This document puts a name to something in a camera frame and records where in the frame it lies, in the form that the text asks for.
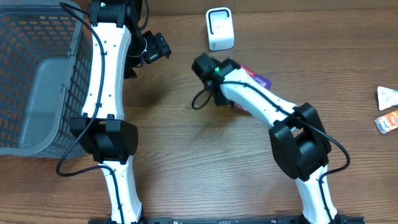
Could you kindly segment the red purple pad pack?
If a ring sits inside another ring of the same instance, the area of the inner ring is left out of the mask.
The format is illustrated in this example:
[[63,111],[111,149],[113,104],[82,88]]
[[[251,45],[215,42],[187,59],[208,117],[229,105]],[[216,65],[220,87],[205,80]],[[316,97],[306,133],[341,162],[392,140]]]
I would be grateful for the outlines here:
[[[263,88],[269,90],[271,88],[272,82],[268,79],[265,78],[261,75],[258,75],[256,73],[254,73],[252,70],[250,70],[248,67],[244,66],[243,64],[241,64],[241,68],[243,68],[246,73],[258,84],[260,84],[260,86],[262,86]],[[233,104],[233,108],[237,108],[241,111],[244,111],[245,113],[248,113],[248,111],[243,108],[241,105],[234,103]]]

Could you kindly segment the white Pantene tube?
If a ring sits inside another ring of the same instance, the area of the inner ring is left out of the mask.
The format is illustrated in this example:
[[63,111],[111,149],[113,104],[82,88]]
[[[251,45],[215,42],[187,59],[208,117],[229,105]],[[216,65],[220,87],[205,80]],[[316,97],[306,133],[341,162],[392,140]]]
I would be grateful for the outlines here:
[[377,100],[380,111],[397,106],[397,90],[379,86],[377,87]]

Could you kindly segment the orange tissue pack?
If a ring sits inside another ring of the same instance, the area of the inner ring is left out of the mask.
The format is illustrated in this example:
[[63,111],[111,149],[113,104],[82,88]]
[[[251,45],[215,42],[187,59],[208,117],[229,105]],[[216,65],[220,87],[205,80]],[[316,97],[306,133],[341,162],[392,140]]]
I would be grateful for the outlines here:
[[388,113],[384,116],[381,116],[377,119],[374,120],[378,130],[381,132],[381,134],[387,134],[398,127],[398,122],[397,122],[397,113],[398,111],[395,110],[391,113]]

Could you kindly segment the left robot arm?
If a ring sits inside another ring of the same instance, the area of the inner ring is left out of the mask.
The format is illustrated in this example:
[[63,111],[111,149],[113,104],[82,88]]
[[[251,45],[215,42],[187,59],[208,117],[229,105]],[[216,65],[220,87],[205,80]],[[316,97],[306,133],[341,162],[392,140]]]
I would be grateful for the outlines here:
[[81,115],[72,117],[70,131],[103,172],[111,202],[106,223],[145,223],[137,195],[133,156],[137,126],[125,121],[123,82],[136,77],[135,69],[172,51],[164,36],[140,25],[147,1],[92,1],[84,22],[92,34],[92,62],[88,95]]

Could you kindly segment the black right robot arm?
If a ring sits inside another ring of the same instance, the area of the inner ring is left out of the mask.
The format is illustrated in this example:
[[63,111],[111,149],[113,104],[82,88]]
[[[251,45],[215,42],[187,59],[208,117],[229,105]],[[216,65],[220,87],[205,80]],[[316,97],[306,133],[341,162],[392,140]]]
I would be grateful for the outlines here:
[[275,162],[297,184],[304,221],[338,223],[327,182],[331,145],[316,109],[276,96],[230,58],[202,54],[192,70],[216,105],[237,104],[268,129]]

